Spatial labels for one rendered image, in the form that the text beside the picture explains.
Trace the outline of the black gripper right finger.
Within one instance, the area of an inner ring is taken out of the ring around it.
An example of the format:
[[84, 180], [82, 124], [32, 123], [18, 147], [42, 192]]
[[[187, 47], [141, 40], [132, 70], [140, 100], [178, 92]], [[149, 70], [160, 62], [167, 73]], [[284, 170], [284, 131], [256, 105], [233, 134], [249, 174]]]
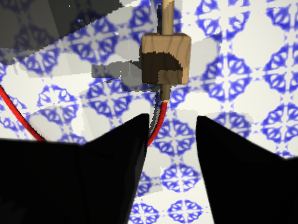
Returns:
[[196, 144], [213, 224], [298, 224], [298, 156], [285, 159], [207, 116]]

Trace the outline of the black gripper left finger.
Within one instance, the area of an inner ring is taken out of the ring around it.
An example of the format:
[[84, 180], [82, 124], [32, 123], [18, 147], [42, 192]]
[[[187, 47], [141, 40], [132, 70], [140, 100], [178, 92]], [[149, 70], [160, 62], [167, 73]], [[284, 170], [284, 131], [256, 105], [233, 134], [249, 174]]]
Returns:
[[60, 207], [70, 224], [128, 224], [148, 138], [148, 113], [83, 145], [0, 138], [0, 200]]

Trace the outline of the wooden stick with red string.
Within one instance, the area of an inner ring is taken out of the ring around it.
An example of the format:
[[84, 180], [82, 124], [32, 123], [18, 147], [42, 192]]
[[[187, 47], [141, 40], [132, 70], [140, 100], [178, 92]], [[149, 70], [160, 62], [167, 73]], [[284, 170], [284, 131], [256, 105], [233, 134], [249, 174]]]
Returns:
[[[161, 25], [161, 35], [173, 35], [174, 29], [174, 10], [175, 10], [175, 0], [162, 0], [162, 25]], [[166, 114], [167, 103], [170, 100], [170, 90], [171, 84], [160, 84], [160, 100], [161, 100], [161, 109], [158, 117], [156, 126], [152, 134], [148, 138], [148, 146], [157, 136]], [[14, 113], [14, 116], [18, 121], [27, 129], [27, 131], [37, 140], [46, 141], [42, 138], [24, 119], [20, 112], [14, 106], [14, 103], [11, 101], [8, 95], [3, 91], [2, 86], [0, 85], [0, 96], [2, 96], [4, 102]]]

